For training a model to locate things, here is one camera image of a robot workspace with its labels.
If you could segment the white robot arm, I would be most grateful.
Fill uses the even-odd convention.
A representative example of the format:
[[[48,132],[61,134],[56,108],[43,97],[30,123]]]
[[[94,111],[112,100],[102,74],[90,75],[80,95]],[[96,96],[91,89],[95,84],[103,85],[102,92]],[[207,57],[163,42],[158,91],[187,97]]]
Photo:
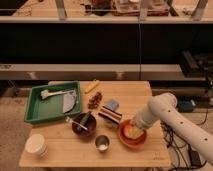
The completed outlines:
[[[147,130],[157,120],[169,125],[213,166],[213,135],[209,134],[177,110],[177,98],[172,93],[151,97],[145,107],[131,119],[138,129]]]

